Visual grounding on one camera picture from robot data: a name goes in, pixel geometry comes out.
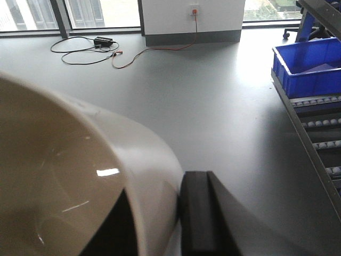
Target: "gray baseboard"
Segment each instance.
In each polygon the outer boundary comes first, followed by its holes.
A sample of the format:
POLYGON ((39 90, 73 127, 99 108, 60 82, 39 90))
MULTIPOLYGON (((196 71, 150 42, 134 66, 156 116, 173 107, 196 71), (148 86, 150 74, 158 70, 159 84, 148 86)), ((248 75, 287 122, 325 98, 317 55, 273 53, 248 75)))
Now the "gray baseboard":
MULTIPOLYGON (((241 30, 199 32, 196 44, 239 42, 240 34, 241 30)), ((145 35, 145 44, 146 46, 189 44, 193 39, 194 33, 145 35)))

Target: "roller conveyor rack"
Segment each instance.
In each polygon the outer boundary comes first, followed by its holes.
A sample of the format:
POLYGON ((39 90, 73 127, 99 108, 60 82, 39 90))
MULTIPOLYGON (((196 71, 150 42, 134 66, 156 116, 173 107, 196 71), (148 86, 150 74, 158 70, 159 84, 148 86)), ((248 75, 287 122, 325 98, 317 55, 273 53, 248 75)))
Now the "roller conveyor rack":
POLYGON ((289 99, 274 71, 273 84, 341 219, 341 94, 289 99))

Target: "red cable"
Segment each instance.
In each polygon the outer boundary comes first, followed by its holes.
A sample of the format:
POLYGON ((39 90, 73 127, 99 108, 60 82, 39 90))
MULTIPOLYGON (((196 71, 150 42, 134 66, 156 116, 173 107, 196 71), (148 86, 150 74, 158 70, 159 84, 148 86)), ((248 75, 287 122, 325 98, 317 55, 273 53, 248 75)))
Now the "red cable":
POLYGON ((183 47, 180 47, 180 48, 148 48, 148 49, 145 49, 141 52, 139 52, 137 55, 135 55, 135 57, 133 58, 133 60, 131 62, 129 62, 128 64, 124 65, 124 66, 121 66, 121 67, 116 67, 115 64, 113 63, 113 59, 117 56, 117 54, 123 54, 123 51, 116 51, 112 54, 112 59, 111 59, 111 65, 116 68, 116 69, 122 69, 122 68, 126 68, 126 67, 129 67, 131 64, 134 63, 134 61, 144 52, 146 51, 150 51, 150 50, 164 50, 164 51, 181 51, 183 49, 186 49, 190 46, 192 46, 196 41, 197 41, 197 37, 198 37, 198 24, 197 24, 197 14, 196 12, 193 12, 194 14, 194 20, 196 22, 196 35, 195 35, 195 38, 193 40, 192 43, 186 45, 186 46, 183 46, 183 47))

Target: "electrical cable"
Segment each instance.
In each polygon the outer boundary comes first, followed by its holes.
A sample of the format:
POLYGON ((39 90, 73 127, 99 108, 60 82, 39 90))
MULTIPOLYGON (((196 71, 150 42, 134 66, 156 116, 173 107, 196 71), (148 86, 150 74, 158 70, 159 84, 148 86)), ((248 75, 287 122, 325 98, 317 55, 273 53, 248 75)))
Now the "electrical cable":
POLYGON ((141 52, 139 52, 137 55, 135 55, 135 57, 133 58, 133 60, 131 62, 129 62, 128 64, 124 65, 124 66, 121 66, 121 67, 117 67, 115 66, 113 60, 114 58, 117 56, 117 54, 123 54, 123 51, 116 51, 112 54, 112 58, 111 58, 111 65, 116 68, 116 69, 123 69, 123 68, 127 68, 129 67, 131 64, 134 63, 134 61, 139 57, 141 56, 144 52, 146 51, 151 51, 151 50, 164 50, 164 51, 181 51, 181 50, 184 50, 188 47, 191 47, 196 41, 197 41, 197 38, 198 38, 198 23, 197 23, 197 14, 196 12, 193 12, 193 15, 194 15, 194 20, 196 22, 196 33, 195 33, 195 37, 194 37, 194 40, 192 43, 186 45, 186 46, 183 46, 183 47, 180 47, 180 48, 147 48, 141 52))
POLYGON ((64 57, 69 55, 69 54, 76 53, 76 52, 85 52, 85 51, 107 53, 107 52, 113 52, 113 51, 115 51, 115 50, 117 50, 119 48, 119 44, 117 42, 113 41, 113 43, 116 44, 116 47, 114 47, 113 49, 111 47, 109 47, 109 46, 102 46, 102 45, 95 45, 95 46, 92 46, 92 47, 88 47, 88 48, 84 48, 84 49, 71 50, 71 51, 56 51, 56 50, 53 49, 53 47, 55 47, 57 44, 62 43, 62 42, 67 41, 67 40, 70 40, 70 39, 74 39, 74 38, 84 38, 84 39, 87 39, 87 40, 90 40, 90 41, 94 41, 94 39, 91 39, 91 38, 88 38, 88 37, 75 36, 75 37, 70 37, 70 38, 66 38, 66 39, 60 40, 60 41, 56 42, 55 44, 53 44, 51 46, 51 48, 50 48, 51 52, 65 53, 61 57, 61 60, 62 60, 62 62, 64 62, 65 64, 68 64, 68 65, 91 65, 91 64, 95 64, 95 63, 99 63, 99 62, 102 62, 104 60, 107 60, 107 59, 109 59, 110 57, 113 56, 113 53, 112 53, 109 56, 105 57, 104 59, 101 59, 101 60, 98 60, 98 61, 81 63, 81 62, 67 62, 67 61, 65 61, 64 57))

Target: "chair caster wheel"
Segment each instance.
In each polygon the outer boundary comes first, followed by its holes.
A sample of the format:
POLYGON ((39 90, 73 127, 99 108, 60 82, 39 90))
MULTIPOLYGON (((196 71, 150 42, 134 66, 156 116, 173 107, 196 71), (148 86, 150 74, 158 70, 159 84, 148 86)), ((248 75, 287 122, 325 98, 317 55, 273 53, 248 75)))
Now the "chair caster wheel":
POLYGON ((288 39, 289 36, 290 36, 290 33, 288 33, 288 32, 286 32, 286 33, 283 34, 283 38, 284 38, 284 39, 288 39))

